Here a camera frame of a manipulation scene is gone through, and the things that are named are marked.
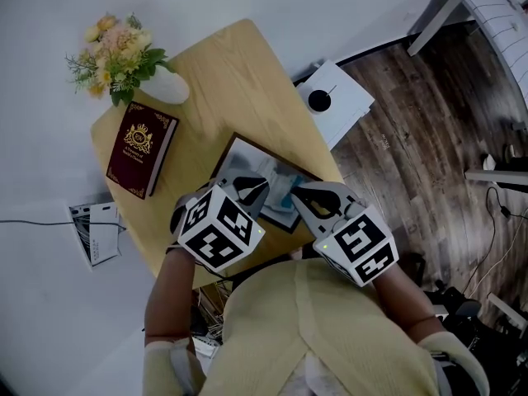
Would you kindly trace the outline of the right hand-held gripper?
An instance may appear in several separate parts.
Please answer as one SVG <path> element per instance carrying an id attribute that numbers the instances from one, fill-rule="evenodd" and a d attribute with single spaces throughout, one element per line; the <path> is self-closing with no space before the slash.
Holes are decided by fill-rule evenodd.
<path id="1" fill-rule="evenodd" d="M 350 203 L 340 182 L 312 181 L 295 186 L 291 199 L 313 236 L 315 251 L 359 287 L 364 287 L 399 260 L 394 236 L 374 206 Z"/>

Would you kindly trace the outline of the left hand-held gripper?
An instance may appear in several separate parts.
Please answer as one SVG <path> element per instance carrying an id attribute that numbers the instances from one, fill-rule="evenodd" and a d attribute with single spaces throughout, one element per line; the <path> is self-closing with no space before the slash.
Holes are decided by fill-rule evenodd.
<path id="1" fill-rule="evenodd" d="M 265 236 L 257 222 L 270 191 L 258 173 L 227 169 L 189 196 L 173 211 L 171 249 L 183 248 L 212 272 L 249 256 Z"/>

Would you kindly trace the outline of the light blue cloth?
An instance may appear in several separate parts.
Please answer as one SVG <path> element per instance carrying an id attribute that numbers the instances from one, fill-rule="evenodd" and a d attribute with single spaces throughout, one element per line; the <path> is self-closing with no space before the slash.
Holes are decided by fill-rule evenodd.
<path id="1" fill-rule="evenodd" d="M 257 173 L 265 177 L 270 186 L 262 213 L 268 217 L 292 215 L 295 206 L 290 191 L 293 187 L 303 184 L 305 177 L 271 158 L 260 162 Z"/>

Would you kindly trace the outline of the brown box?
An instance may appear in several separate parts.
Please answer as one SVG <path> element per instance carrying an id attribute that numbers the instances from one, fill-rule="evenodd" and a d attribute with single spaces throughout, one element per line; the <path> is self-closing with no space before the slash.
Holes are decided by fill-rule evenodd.
<path id="1" fill-rule="evenodd" d="M 234 133 L 231 136 L 230 141 L 220 156 L 220 159 L 217 162 L 211 176 L 215 177 L 224 170 L 230 168 L 249 170 L 251 172 L 257 173 L 257 168 L 260 162 L 267 158 L 275 159 L 277 162 L 287 165 L 292 170 L 297 171 L 299 174 L 305 177 L 305 182 L 314 182 L 319 179 L 319 177 L 315 176 L 313 173 L 308 172 L 307 170 L 299 167 L 297 164 L 288 161 L 276 153 L 273 153 L 271 150 L 251 141 L 250 139 L 247 139 L 238 133 Z M 291 215 L 272 215 L 272 217 L 264 215 L 261 211 L 259 217 L 287 233 L 293 233 L 301 220 L 297 209 L 295 209 L 295 212 Z"/>

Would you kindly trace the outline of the person's left forearm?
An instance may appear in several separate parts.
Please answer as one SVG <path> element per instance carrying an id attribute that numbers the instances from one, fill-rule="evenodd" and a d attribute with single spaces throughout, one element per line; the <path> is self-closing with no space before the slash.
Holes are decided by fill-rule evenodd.
<path id="1" fill-rule="evenodd" d="M 176 248 L 167 253 L 145 309 L 145 345 L 191 335 L 194 274 L 195 258 L 189 252 Z"/>

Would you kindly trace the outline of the person's right forearm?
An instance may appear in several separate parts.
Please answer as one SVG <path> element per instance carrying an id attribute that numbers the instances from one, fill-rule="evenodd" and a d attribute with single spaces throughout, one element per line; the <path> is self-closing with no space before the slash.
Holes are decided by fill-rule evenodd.
<path id="1" fill-rule="evenodd" d="M 398 264 L 376 277 L 373 285 L 387 316 L 415 343 L 445 331 L 431 301 Z"/>

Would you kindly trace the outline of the white square cabinet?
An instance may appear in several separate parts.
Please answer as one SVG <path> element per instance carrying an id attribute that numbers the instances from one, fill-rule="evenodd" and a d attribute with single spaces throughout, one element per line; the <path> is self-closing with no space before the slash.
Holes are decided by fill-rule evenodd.
<path id="1" fill-rule="evenodd" d="M 331 61 L 324 62 L 304 83 L 325 90 L 337 86 L 330 94 L 332 105 L 328 111 L 318 115 L 309 111 L 329 149 L 333 149 L 354 124 L 369 113 L 375 101 L 358 82 Z"/>

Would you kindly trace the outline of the white round cup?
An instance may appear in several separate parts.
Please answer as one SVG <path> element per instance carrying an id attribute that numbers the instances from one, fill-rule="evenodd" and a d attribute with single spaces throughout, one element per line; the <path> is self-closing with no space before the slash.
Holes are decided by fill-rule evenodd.
<path id="1" fill-rule="evenodd" d="M 299 84 L 296 89 L 301 99 L 311 113 L 315 115 L 328 111 L 332 105 L 330 94 L 336 89 L 336 85 L 328 90 L 313 87 L 306 82 Z"/>

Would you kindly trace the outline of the light wooden side table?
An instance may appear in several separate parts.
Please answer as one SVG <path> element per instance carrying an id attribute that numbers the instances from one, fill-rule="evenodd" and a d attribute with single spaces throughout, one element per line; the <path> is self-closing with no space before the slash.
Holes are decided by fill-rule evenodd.
<path id="1" fill-rule="evenodd" d="M 177 200 L 209 184 L 231 138 L 238 134 L 316 178 L 342 175 L 290 77 L 256 25 L 244 19 L 172 59 L 191 89 L 180 106 L 145 92 L 135 100 L 179 124 L 152 196 L 108 187 L 125 227 L 153 273 L 172 242 L 169 224 Z"/>

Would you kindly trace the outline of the dark red hardcover book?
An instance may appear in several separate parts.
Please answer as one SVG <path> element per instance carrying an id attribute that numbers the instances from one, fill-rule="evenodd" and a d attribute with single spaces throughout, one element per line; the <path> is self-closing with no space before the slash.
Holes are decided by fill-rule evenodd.
<path id="1" fill-rule="evenodd" d="M 106 177 L 140 198 L 155 190 L 179 119 L 132 101 L 121 121 Z"/>

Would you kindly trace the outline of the person's pale yellow cardigan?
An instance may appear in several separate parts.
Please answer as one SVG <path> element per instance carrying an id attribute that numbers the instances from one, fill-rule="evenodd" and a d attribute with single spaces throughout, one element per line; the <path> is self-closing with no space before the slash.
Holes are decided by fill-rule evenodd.
<path id="1" fill-rule="evenodd" d="M 451 332 L 414 342 L 373 283 L 319 258 L 279 262 L 233 288 L 208 370 L 191 336 L 145 345 L 143 396 L 489 396 L 479 361 Z"/>

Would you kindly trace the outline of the white textured vase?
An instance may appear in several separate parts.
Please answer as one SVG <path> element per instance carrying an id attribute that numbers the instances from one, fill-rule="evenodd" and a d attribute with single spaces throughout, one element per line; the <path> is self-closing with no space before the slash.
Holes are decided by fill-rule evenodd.
<path id="1" fill-rule="evenodd" d="M 157 66 L 154 75 L 142 81 L 139 88 L 151 97 L 172 105 L 180 105 L 190 96 L 185 79 L 161 66 Z"/>

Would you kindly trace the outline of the yellow and pink flower bouquet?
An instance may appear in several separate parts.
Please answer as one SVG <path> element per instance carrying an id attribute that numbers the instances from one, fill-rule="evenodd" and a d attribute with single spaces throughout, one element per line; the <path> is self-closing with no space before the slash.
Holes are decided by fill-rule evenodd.
<path id="1" fill-rule="evenodd" d="M 134 90 L 161 69 L 175 72 L 166 50 L 152 46 L 152 33 L 135 14 L 121 20 L 107 13 L 87 28 L 84 39 L 85 49 L 65 57 L 70 82 L 91 97 L 109 95 L 114 106 L 131 103 Z"/>

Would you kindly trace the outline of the black office chair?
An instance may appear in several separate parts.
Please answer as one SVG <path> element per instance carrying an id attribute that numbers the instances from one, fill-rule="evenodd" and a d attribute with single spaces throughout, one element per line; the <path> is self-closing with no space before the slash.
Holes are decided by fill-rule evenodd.
<path id="1" fill-rule="evenodd" d="M 528 396 L 528 324 L 518 328 L 502 314 L 493 327 L 478 318 L 482 307 L 475 299 L 464 297 L 456 288 L 436 280 L 426 292 L 434 305 L 446 315 L 441 322 L 454 333 L 479 360 L 490 383 L 490 396 Z M 512 309 L 528 322 L 528 311 L 521 310 L 515 298 Z"/>

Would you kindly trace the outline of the white desk with grid cloth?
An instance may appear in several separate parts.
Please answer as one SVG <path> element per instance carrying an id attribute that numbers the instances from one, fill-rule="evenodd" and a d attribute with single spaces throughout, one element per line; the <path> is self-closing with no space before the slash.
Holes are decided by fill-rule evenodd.
<path id="1" fill-rule="evenodd" d="M 446 0 L 409 46 L 408 54 L 416 55 L 458 6 L 463 6 L 477 22 L 514 88 L 516 101 L 521 105 L 521 121 L 511 128 L 528 133 L 528 14 L 517 0 Z"/>

